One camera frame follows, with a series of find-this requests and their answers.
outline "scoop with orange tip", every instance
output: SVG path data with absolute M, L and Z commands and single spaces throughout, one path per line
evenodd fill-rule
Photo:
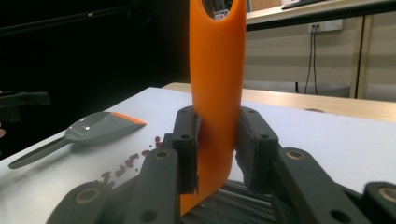
M 221 21 L 211 19 L 202 0 L 190 1 L 192 104 L 201 117 L 199 194 L 181 195 L 181 215 L 219 189 L 233 162 L 245 61 L 246 1 L 234 0 Z
M 138 119 L 116 112 L 97 112 L 69 126 L 64 136 L 13 161 L 8 167 L 17 169 L 38 161 L 70 143 L 95 146 L 114 141 L 146 125 Z

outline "cable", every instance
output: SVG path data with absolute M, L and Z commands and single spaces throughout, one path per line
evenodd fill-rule
M 309 49 L 309 65 L 308 65 L 308 76 L 306 78 L 306 82 L 305 82 L 305 90 L 304 90 L 304 94 L 306 94 L 306 87 L 308 86 L 308 80 L 309 80 L 309 75 L 311 73 L 311 61 L 312 61 L 312 39 L 314 37 L 314 30 L 317 30 L 317 26 L 312 26 L 311 27 L 311 43 L 310 43 L 310 49 Z
M 318 88 L 317 88 L 317 69 L 316 69 L 316 58 L 317 58 L 317 43 L 316 43 L 316 36 L 317 36 L 317 25 L 312 26 L 311 28 L 311 43 L 309 49 L 309 65 L 308 65 L 308 76 L 305 82 L 305 90 L 304 94 L 306 94 L 306 88 L 308 86 L 309 76 L 311 74 L 311 62 L 312 62 L 312 51 L 313 53 L 313 69 L 314 69 L 314 83 L 315 83 L 315 93 L 318 95 Z
M 295 82 L 294 84 L 295 84 L 294 87 L 295 87 L 296 92 L 299 93 L 299 91 L 298 91 L 298 82 Z
M 100 18 L 104 16 L 116 15 L 123 12 L 127 12 L 131 9 L 136 8 L 136 4 L 129 4 L 122 7 L 111 7 L 107 9 L 100 9 L 95 11 L 89 11 L 84 13 L 78 13 L 74 15 L 48 19 L 43 21 L 32 21 L 18 25 L 11 25 L 6 27 L 0 27 L 0 36 L 15 35 L 20 33 L 26 33 L 29 31 L 35 31 L 43 28 L 55 27 L 63 24 L 68 24 L 76 21 L 91 20 L 94 18 Z
M 314 31 L 314 83 L 315 83 L 315 93 L 318 95 L 317 88 L 317 69 L 316 69 L 316 60 L 317 60 L 317 29 Z

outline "gray scoop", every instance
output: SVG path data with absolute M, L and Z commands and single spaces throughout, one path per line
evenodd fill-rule
M 94 113 L 70 125 L 64 132 L 64 136 L 16 159 L 8 167 L 17 169 L 38 161 L 69 143 L 95 146 L 114 141 L 145 125 L 143 121 L 119 113 Z

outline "white table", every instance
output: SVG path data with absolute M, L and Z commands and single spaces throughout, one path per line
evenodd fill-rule
M 107 110 L 148 123 L 120 140 L 98 147 L 69 145 L 20 169 L 8 169 L 21 155 L 63 135 L 58 133 L 0 161 L 1 223 L 45 223 L 59 201 L 76 186 L 102 181 L 101 175 L 107 171 L 112 172 L 114 187 L 136 176 L 144 160 L 141 155 L 124 175 L 116 177 L 115 172 L 129 156 L 154 149 L 155 137 L 171 133 L 177 111 L 187 105 L 191 105 L 189 93 L 148 88 Z M 242 105 L 262 114 L 283 147 L 308 151 L 339 184 L 362 192 L 369 181 L 396 183 L 396 123 L 277 105 Z M 242 180 L 236 163 L 230 178 Z

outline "orange handle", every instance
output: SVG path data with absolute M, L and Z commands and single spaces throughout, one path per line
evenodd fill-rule
M 219 189 L 233 162 L 245 62 L 246 0 L 234 0 L 215 21 L 202 0 L 190 1 L 192 103 L 202 118 L 199 133 L 199 195 L 181 195 L 181 215 Z

